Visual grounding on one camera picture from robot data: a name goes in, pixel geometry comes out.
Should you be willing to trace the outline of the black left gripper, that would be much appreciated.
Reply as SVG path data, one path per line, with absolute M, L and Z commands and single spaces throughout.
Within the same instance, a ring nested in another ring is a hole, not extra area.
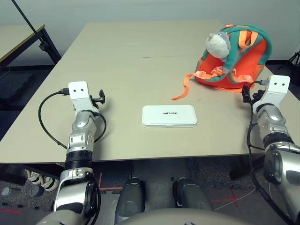
M 96 104 L 96 103 L 104 104 L 105 103 L 104 91 L 101 89 L 99 91 L 99 97 L 96 97 L 96 98 L 94 98 L 92 95 L 90 95 L 90 99 L 91 99 L 92 103 L 94 103 L 94 104 Z

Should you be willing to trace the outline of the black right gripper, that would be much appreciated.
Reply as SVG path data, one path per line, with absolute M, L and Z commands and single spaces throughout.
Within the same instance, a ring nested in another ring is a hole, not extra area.
M 250 97 L 250 89 L 248 86 L 244 85 L 242 88 L 243 103 L 255 103 L 262 98 L 263 94 L 263 90 L 258 90 L 253 94 L 253 97 Z

